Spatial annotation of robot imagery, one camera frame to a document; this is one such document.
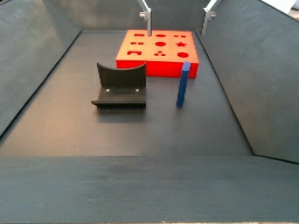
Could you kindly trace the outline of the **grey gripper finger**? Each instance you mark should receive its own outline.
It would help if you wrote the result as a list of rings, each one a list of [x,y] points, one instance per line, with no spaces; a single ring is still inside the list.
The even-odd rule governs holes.
[[[211,19],[217,17],[217,12],[214,11],[214,9],[217,8],[218,1],[219,0],[210,0],[207,6],[203,8],[205,19],[203,19],[203,24],[201,28],[201,34],[206,33],[207,24],[211,21]]]
[[[139,17],[146,21],[147,36],[153,36],[153,10],[146,2],[146,0],[138,0],[138,3],[142,7],[139,12]]]

